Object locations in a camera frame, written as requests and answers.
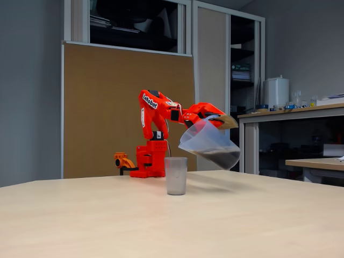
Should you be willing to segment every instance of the frosted plastic cup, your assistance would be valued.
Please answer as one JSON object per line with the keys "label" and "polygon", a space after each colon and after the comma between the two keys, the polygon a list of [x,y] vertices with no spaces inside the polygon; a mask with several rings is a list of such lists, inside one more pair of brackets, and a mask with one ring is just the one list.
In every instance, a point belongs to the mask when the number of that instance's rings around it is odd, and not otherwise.
{"label": "frosted plastic cup", "polygon": [[200,155],[223,169],[231,169],[240,158],[239,147],[207,120],[192,125],[180,142],[180,149]]}
{"label": "frosted plastic cup", "polygon": [[187,171],[187,157],[165,157],[166,190],[168,195],[185,195]]}

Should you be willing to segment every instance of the gray wall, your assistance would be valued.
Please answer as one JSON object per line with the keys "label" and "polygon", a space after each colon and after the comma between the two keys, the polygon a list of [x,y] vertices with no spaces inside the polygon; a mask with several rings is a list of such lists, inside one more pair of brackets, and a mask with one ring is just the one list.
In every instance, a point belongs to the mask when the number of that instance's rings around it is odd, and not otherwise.
{"label": "gray wall", "polygon": [[61,1],[1,1],[0,35],[0,187],[59,178]]}
{"label": "gray wall", "polygon": [[343,10],[343,0],[254,0],[240,11],[267,19],[267,77],[324,96],[344,92]]}

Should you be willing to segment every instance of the white container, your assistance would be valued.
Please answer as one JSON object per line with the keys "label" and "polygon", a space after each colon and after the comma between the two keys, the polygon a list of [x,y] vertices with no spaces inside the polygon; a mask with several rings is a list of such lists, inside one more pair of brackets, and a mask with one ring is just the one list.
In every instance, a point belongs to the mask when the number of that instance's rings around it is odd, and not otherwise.
{"label": "white container", "polygon": [[269,109],[274,105],[286,105],[289,102],[289,80],[282,78],[270,78],[264,84],[264,104]]}

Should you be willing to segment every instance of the wooden tabletop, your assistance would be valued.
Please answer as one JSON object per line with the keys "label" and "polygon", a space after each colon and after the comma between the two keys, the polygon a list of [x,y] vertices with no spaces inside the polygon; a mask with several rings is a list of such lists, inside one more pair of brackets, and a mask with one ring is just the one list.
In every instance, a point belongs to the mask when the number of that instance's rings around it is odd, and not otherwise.
{"label": "wooden tabletop", "polygon": [[336,157],[325,159],[309,159],[309,160],[286,160],[285,164],[295,167],[303,168],[316,168],[327,170],[340,170],[344,171],[344,161],[336,160]]}
{"label": "wooden tabletop", "polygon": [[344,188],[272,177],[36,181],[0,188],[0,257],[344,257]]}
{"label": "wooden tabletop", "polygon": [[313,111],[313,110],[322,110],[322,109],[336,109],[336,108],[344,108],[343,104],[332,104],[332,105],[324,105],[324,106],[310,106],[304,107],[302,109],[288,109],[288,110],[279,110],[279,111],[268,111],[262,113],[251,113],[251,114],[242,114],[238,116],[238,118],[244,117],[259,117],[259,116],[270,116],[272,114],[287,114],[287,113],[295,113],[295,112],[305,112],[305,111]]}

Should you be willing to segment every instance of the desk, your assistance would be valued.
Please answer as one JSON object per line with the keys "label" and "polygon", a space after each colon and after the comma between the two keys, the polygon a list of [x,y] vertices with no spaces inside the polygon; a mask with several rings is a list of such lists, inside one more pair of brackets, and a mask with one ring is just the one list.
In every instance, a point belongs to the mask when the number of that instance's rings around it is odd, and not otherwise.
{"label": "desk", "polygon": [[344,116],[344,104],[305,107],[238,116],[240,130],[240,172],[259,174],[259,123],[268,121]]}
{"label": "desk", "polygon": [[344,257],[344,188],[229,171],[0,188],[0,257]]}
{"label": "desk", "polygon": [[336,158],[308,159],[308,160],[286,160],[286,165],[303,167],[305,182],[321,183],[324,176],[344,178],[344,162]]}

